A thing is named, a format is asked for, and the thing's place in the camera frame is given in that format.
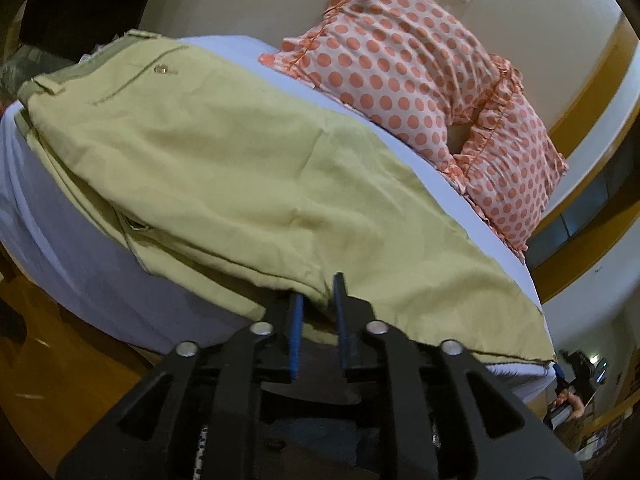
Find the bed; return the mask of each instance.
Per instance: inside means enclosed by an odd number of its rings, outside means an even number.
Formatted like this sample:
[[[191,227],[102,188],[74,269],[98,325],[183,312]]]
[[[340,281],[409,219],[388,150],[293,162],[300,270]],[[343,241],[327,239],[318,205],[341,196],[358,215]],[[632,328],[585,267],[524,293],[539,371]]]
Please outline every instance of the bed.
[[[285,92],[369,124],[398,158],[412,168],[471,240],[497,260],[524,294],[540,307],[526,266],[441,174],[408,146],[340,103],[261,65],[258,56],[275,53],[272,46],[247,36],[206,36],[183,41],[240,64]],[[19,109],[20,104],[11,105],[1,123],[4,179],[0,193],[4,206],[0,212],[0,237],[30,279],[85,322],[120,341],[158,353],[168,352],[185,339],[201,345],[219,343],[248,322],[221,308],[212,308],[164,278],[146,274],[129,251],[103,237],[89,224],[66,199],[16,130],[13,118]],[[67,232],[73,232],[73,237],[61,236]],[[292,394],[309,398],[313,392],[313,400],[331,402],[356,400],[357,396],[340,378],[337,360],[328,358],[329,354],[326,347],[307,345],[307,362],[303,367],[313,368],[314,372],[307,378],[302,377],[297,393]],[[525,402],[555,377],[550,367],[534,364],[490,368]],[[319,382],[324,385],[320,390],[325,392],[320,397]]]

